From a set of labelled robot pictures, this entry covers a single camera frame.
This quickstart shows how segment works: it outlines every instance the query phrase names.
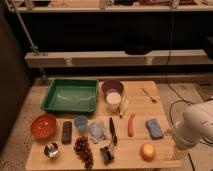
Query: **cable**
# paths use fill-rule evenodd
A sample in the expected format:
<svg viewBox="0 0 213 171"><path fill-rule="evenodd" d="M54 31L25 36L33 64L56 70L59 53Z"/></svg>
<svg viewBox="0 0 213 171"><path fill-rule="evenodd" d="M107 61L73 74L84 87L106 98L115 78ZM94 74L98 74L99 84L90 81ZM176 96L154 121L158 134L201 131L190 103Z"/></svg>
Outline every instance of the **cable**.
<svg viewBox="0 0 213 171"><path fill-rule="evenodd" d="M171 105L170 105L170 107L169 107L169 118L170 118L170 121L171 121L171 123L172 123L172 125L174 125L174 121L173 121L173 119L172 119L172 108L173 108L173 106L175 105L175 104L177 104L177 103L185 103L185 102L187 102L186 104L190 104L190 105L192 105L192 104L194 104L193 102L191 102L191 101L183 101L183 100L176 100L176 101L174 101Z"/></svg>
<svg viewBox="0 0 213 171"><path fill-rule="evenodd" d="M188 103L187 100L185 100L169 83L168 80L168 66L169 66L169 61L171 59L171 53L172 53L172 42L173 42L173 32L174 32L174 12L173 9L171 7L171 29L170 29L170 39L169 39L169 55L167 57L166 60L166 66L165 66L165 70L164 70L164 75L165 75L165 80L166 83L168 85L168 87L180 98L182 99L182 101L184 101L185 103L187 103L188 105L190 105Z"/></svg>
<svg viewBox="0 0 213 171"><path fill-rule="evenodd" d="M194 163L192 161L192 157L191 157L190 153L188 153L188 157L189 157L189 161L190 161L191 166L192 166L192 170L195 171L195 166L194 166Z"/></svg>
<svg viewBox="0 0 213 171"><path fill-rule="evenodd" d="M203 137L202 139L203 141L205 141L205 143L213 145L213 142L208 140L207 138Z"/></svg>

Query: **wall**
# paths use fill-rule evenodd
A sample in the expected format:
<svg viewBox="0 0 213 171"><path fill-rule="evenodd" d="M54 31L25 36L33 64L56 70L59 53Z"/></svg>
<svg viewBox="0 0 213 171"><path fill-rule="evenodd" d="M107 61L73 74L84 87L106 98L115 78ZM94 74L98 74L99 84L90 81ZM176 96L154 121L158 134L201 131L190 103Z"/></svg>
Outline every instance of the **wall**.
<svg viewBox="0 0 213 171"><path fill-rule="evenodd" d="M5 7L0 2L0 151L30 87L29 70L24 64L20 48L5 17Z"/></svg>

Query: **small cup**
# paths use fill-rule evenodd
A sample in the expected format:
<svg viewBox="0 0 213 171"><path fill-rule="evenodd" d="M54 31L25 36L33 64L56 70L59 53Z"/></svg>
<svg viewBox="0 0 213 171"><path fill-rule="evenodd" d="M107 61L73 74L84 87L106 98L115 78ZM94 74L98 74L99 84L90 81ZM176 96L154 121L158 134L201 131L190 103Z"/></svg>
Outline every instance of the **small cup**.
<svg viewBox="0 0 213 171"><path fill-rule="evenodd" d="M77 116L75 118L74 125L80 134L84 134L87 131L87 120L87 117L83 115Z"/></svg>
<svg viewBox="0 0 213 171"><path fill-rule="evenodd" d="M121 103L121 95L118 92L110 92L106 96L108 108L111 112L117 112Z"/></svg>

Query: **white cup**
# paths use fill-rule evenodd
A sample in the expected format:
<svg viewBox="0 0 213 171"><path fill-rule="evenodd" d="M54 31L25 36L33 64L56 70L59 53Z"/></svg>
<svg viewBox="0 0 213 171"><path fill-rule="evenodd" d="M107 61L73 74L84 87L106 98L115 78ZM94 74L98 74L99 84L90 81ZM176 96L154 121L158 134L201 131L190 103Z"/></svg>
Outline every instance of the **white cup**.
<svg viewBox="0 0 213 171"><path fill-rule="evenodd" d="M121 103L121 95L118 92L110 92L106 96L106 101L108 108L111 112L118 111L119 105Z"/></svg>

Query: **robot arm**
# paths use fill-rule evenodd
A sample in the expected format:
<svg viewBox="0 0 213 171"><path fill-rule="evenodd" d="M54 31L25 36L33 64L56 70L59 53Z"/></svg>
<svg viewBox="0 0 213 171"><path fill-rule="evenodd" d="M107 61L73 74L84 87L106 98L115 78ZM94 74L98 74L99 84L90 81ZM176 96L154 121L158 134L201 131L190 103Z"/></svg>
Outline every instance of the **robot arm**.
<svg viewBox="0 0 213 171"><path fill-rule="evenodd" d="M195 146L202 137L213 141L213 100L188 107L183 121L172 127L172 135L182 150Z"/></svg>

